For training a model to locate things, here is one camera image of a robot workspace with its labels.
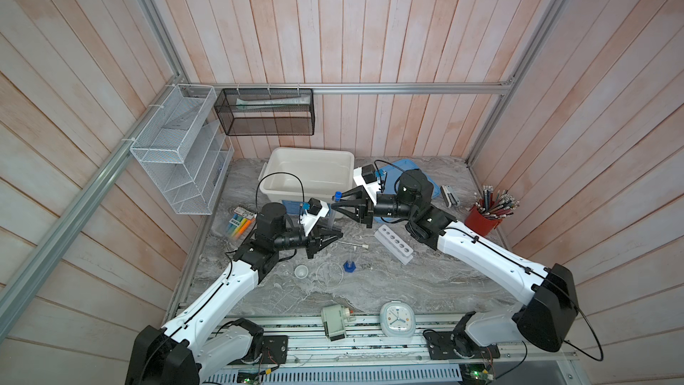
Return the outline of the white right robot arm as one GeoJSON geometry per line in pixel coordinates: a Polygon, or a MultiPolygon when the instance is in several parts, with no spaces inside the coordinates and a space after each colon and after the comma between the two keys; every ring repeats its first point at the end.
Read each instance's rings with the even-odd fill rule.
{"type": "Polygon", "coordinates": [[[353,180],[354,188],[333,195],[333,210],[365,226],[372,226],[377,217],[400,219],[414,240],[465,262],[516,299],[513,307],[461,318],[451,337],[461,358],[519,340],[547,352],[561,349],[579,313],[574,278],[567,268],[525,260],[433,205],[434,186],[419,169],[404,171],[391,194],[382,191],[374,165],[355,169],[353,180]]]}

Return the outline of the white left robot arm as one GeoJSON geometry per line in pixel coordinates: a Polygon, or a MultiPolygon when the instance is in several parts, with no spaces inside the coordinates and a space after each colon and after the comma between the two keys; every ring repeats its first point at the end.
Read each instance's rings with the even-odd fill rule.
{"type": "Polygon", "coordinates": [[[234,306],[280,261],[283,251],[303,249],[309,258],[343,233],[320,224],[329,205],[306,201],[294,220],[284,205],[267,203],[224,272],[194,303],[162,327],[145,327],[136,337],[125,382],[127,384],[200,384],[239,359],[260,360],[261,326],[239,318],[226,332],[212,333],[234,306]]]}

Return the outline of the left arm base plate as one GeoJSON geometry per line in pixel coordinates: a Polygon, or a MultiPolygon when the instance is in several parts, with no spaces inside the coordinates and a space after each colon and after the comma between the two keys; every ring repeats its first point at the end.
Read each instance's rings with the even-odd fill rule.
{"type": "Polygon", "coordinates": [[[254,365],[267,363],[283,365],[287,362],[288,336],[265,335],[256,337],[250,344],[247,355],[233,362],[233,365],[254,365]]]}

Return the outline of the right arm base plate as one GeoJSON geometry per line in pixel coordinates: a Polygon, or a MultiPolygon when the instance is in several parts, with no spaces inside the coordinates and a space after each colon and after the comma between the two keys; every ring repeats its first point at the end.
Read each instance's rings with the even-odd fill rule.
{"type": "Polygon", "coordinates": [[[501,357],[500,349],[496,344],[487,347],[477,347],[468,338],[454,332],[438,332],[426,329],[422,333],[427,344],[427,351],[431,360],[453,360],[483,358],[484,360],[501,357]]]}

